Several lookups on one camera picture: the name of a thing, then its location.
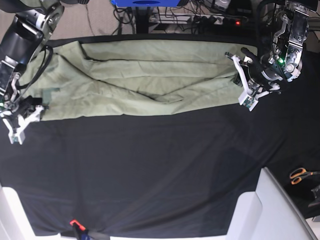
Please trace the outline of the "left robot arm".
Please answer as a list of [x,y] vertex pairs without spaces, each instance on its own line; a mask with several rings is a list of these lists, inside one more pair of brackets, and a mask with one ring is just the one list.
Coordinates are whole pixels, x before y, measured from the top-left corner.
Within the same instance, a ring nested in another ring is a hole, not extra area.
[[235,83],[251,98],[281,93],[302,71],[310,12],[316,0],[262,0],[255,12],[257,53],[241,48],[244,57],[226,53],[238,71]]

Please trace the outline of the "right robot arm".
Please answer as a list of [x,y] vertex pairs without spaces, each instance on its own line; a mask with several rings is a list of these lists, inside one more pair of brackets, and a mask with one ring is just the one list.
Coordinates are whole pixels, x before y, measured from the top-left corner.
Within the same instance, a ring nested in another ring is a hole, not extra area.
[[[0,118],[11,135],[37,122],[44,111],[41,98],[26,91],[43,74],[53,55],[47,45],[65,7],[59,0],[2,0],[0,9],[13,20],[0,41]],[[44,58],[31,80],[20,84],[28,64],[42,53]]]

